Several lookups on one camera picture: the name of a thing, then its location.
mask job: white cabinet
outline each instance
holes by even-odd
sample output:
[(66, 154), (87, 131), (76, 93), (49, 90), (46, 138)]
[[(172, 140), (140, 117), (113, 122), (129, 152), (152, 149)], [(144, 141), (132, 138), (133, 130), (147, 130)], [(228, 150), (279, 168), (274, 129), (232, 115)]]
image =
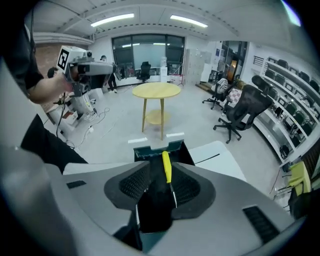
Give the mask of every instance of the white cabinet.
[(184, 60), (183, 84), (196, 85), (200, 83), (204, 70), (206, 52), (196, 49), (187, 49)]

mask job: window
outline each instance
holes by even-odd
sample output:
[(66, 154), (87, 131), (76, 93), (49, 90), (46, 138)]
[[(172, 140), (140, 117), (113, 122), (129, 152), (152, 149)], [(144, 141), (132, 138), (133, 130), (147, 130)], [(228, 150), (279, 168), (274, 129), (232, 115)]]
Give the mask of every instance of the window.
[(168, 74), (181, 74), (185, 38), (166, 34), (134, 34), (112, 39), (113, 56), (123, 78), (137, 76), (142, 62), (151, 65), (150, 74), (159, 74), (166, 57)]

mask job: white floor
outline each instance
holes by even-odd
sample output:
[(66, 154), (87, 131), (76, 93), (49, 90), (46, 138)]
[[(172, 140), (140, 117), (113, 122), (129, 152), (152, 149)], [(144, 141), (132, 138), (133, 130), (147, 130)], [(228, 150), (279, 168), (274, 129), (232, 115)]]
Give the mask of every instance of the white floor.
[[(164, 109), (171, 118), (164, 126), (164, 134), (184, 133), (183, 136), (161, 140), (159, 125), (146, 123), (144, 132), (141, 132), (143, 102), (142, 98), (133, 96), (133, 86), (118, 89), (118, 94), (108, 92), (104, 99), (97, 101), (95, 107), (102, 113), (92, 122), (83, 121), (76, 128), (76, 132), (68, 139), (72, 141), (80, 155), (91, 164), (94, 163), (130, 163), (134, 161), (133, 148), (151, 146), (161, 148), (168, 142), (184, 139), (189, 149), (204, 144), (228, 139), (228, 130), (213, 126), (218, 124), (221, 109), (210, 109), (211, 103), (202, 100), (211, 95), (196, 86), (181, 87), (181, 93), (164, 100)], [(160, 100), (148, 100), (147, 112), (160, 108)], [(88, 133), (83, 143), (78, 146), (90, 125), (102, 120), (93, 126), (93, 133)], [(266, 139), (255, 127), (241, 132), (242, 139), (237, 141), (235, 134), (229, 144), (225, 144), (240, 166), (246, 180), (252, 186), (268, 196), (278, 174), (280, 161)], [(128, 140), (147, 138), (147, 141), (128, 143)], [(282, 171), (278, 175), (275, 187), (284, 187)]]

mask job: vent grille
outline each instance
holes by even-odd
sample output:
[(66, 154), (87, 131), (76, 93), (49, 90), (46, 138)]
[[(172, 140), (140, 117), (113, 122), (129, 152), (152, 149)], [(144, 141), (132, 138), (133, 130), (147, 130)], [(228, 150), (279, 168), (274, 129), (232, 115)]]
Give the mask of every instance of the vent grille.
[(279, 235), (279, 231), (257, 206), (245, 208), (243, 212), (264, 244)]

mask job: white shelving unit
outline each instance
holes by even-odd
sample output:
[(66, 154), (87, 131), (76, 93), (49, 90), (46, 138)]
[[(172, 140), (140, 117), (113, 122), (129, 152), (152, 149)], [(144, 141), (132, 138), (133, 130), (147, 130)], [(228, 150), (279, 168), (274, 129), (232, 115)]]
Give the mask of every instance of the white shelving unit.
[[(310, 110), (309, 107), (307, 107), (299, 98), (297, 95), (295, 95), (293, 92), (291, 92), (289, 89), (285, 88), (280, 83), (276, 82), (275, 80), (271, 79), (268, 76), (265, 76), (265, 71), (269, 69), (275, 72), (276, 74), (279, 74), (283, 76), (287, 83), (292, 85), (295, 90), (300, 92), (300, 94), (304, 94), (306, 96), (309, 96), (314, 100), (316, 109), (320, 106), (320, 94), (316, 92), (307, 82), (305, 82), (303, 79), (301, 79), (296, 74), (292, 73), (288, 69), (279, 66), (271, 61), (264, 60), (261, 70), (260, 70), (260, 76), (269, 84), (273, 86), (274, 89), (278, 91), (278, 94), (286, 94), (289, 98), (291, 98), (291, 101), (297, 105), (297, 107), (300, 108), (300, 110), (305, 113), (309, 118), (311, 122), (313, 122), (312, 132), (307, 135), (302, 126), (295, 120), (293, 115), (291, 115), (285, 107), (283, 107), (277, 99), (272, 99), (275, 107), (281, 108), (283, 110), (283, 114), (285, 114), (287, 117), (289, 117), (297, 126), (297, 128), (301, 131), (301, 141), (300, 144), (295, 146), (293, 141), (291, 140), (290, 134), (286, 127), (284, 126), (283, 122), (276, 117), (276, 115), (270, 110), (267, 109), (263, 113), (264, 118), (266, 118), (268, 123), (262, 118), (263, 114), (258, 116), (254, 120), (254, 125), (262, 132), (262, 134), (267, 138), (271, 146), (274, 148), (274, 151), (280, 158), (282, 165), (287, 163), (288, 161), (294, 161), (297, 157), (303, 155), (305, 152), (309, 150), (309, 148), (313, 145), (315, 141), (317, 141), (320, 138), (320, 121), (317, 119), (313, 111)], [(280, 154), (280, 147), (284, 144), (284, 141), (287, 140), (287, 144), (289, 148), (291, 147), (290, 154), (286, 159), (282, 159)]]

